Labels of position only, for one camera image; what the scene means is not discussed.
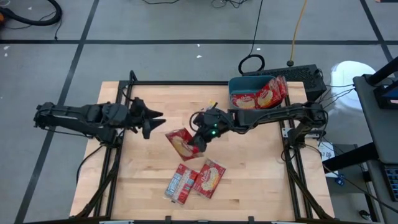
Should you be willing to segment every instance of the cracker box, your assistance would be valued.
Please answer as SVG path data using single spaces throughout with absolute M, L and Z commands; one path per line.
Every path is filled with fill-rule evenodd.
M 186 128 L 171 131 L 166 134 L 166 137 L 183 161 L 203 156 L 199 148 L 188 145 L 189 140 L 192 139 L 192 135 Z
M 276 77 L 276 81 L 278 83 L 279 86 L 279 93 L 280 93 L 280 97 L 282 97 L 282 99 L 284 99 L 287 96 L 287 82 L 284 76 L 279 75 L 278 77 Z
M 239 109 L 256 109 L 256 94 L 232 94 L 232 104 Z
M 257 108 L 266 109 L 277 106 L 282 97 L 279 93 L 279 86 L 276 78 L 271 79 L 260 91 L 256 93 Z
M 165 191 L 166 197 L 181 205 L 185 204 L 197 176 L 197 172 L 180 164 Z
M 200 195 L 211 198 L 225 170 L 225 167 L 207 159 L 192 188 Z

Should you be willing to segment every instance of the white label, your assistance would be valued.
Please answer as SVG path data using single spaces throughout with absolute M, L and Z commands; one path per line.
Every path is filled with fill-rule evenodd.
M 322 154 L 322 162 L 325 160 L 331 159 L 335 156 L 335 152 L 334 152 L 332 143 L 321 142 L 321 144 L 319 145 L 318 148 Z M 326 177 L 337 178 L 336 174 L 330 172 L 330 173 L 326 174 Z

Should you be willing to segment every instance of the red snack box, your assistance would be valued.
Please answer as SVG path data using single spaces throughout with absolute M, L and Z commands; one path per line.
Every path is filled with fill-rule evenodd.
M 232 94 L 232 104 L 240 109 L 256 109 L 256 94 Z
M 183 161 L 203 156 L 199 148 L 188 145 L 189 140 L 192 139 L 192 135 L 186 128 L 166 133 L 166 137 Z
M 185 204 L 197 176 L 197 172 L 180 164 L 165 191 L 166 196 L 172 199 L 173 202 L 177 202 L 181 205 Z
M 207 159 L 192 188 L 200 195 L 211 198 L 225 170 L 225 167 Z
M 280 97 L 282 97 L 282 99 L 284 99 L 287 96 L 286 79 L 284 76 L 279 75 L 278 77 L 276 77 L 276 81 L 278 82 Z
M 276 78 L 271 79 L 260 91 L 256 93 L 257 108 L 266 109 L 278 105 L 282 101 Z

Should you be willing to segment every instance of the wooden table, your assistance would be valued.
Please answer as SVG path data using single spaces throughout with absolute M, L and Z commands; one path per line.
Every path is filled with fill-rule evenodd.
M 288 83 L 292 103 L 307 100 L 303 83 Z M 103 82 L 98 103 L 114 102 L 118 82 Z M 186 127 L 191 114 L 217 101 L 222 110 L 228 108 L 227 86 L 159 85 L 133 86 L 132 96 L 143 99 L 148 108 L 162 111 L 167 122 L 151 133 L 150 140 L 128 131 L 114 199 L 112 219 L 164 220 L 294 220 L 292 200 L 278 123 L 258 126 L 245 135 L 226 133 L 214 139 L 205 156 L 227 167 L 212 199 L 191 192 L 184 206 L 164 198 L 180 163 L 199 171 L 205 158 L 183 162 L 165 137 L 173 129 Z M 316 141 L 307 144 L 316 147 Z M 89 140 L 85 156 L 98 147 Z M 333 216 L 330 195 L 320 156 L 313 149 L 301 150 L 309 191 L 325 211 Z M 105 149 L 88 159 L 80 172 L 71 215 L 77 214 L 98 188 Z M 301 216 L 305 217 L 302 194 L 297 188 Z M 104 193 L 101 214 L 104 214 L 108 193 Z

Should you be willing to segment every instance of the table leg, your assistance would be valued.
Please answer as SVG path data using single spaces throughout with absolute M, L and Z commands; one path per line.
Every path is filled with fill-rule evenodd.
M 336 171 L 345 167 L 360 164 L 371 159 L 378 159 L 374 143 L 371 142 L 350 152 L 346 152 L 334 158 L 323 161 L 323 165 L 329 168 L 331 171 Z

